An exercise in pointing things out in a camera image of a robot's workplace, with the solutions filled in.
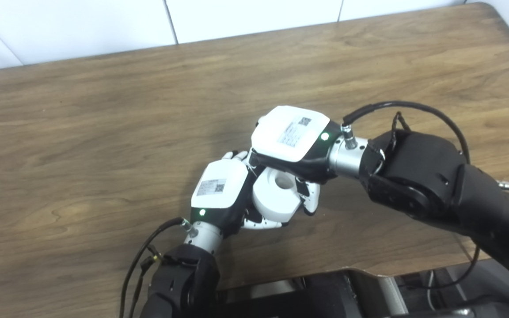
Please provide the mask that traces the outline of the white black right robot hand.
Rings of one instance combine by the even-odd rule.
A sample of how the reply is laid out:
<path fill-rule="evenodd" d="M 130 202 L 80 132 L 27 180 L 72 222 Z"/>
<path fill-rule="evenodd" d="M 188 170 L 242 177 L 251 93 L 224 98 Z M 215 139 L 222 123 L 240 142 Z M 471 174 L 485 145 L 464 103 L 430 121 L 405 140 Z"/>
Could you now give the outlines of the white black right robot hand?
<path fill-rule="evenodd" d="M 319 204 L 318 187 L 335 177 L 328 159 L 340 135 L 339 125 L 322 113 L 277 106 L 258 120 L 249 162 L 293 175 L 304 212 L 313 216 Z"/>

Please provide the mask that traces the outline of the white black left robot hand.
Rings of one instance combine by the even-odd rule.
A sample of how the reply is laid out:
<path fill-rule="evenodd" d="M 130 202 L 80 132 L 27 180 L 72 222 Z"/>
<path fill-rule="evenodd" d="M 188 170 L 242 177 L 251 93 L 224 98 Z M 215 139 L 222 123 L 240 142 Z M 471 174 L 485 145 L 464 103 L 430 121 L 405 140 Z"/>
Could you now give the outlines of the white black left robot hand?
<path fill-rule="evenodd" d="M 253 185 L 265 166 L 249 163 L 250 151 L 229 151 L 204 169 L 190 199 L 190 222 L 220 229 L 224 239 L 240 229 L 287 226 L 263 217 L 253 203 Z"/>

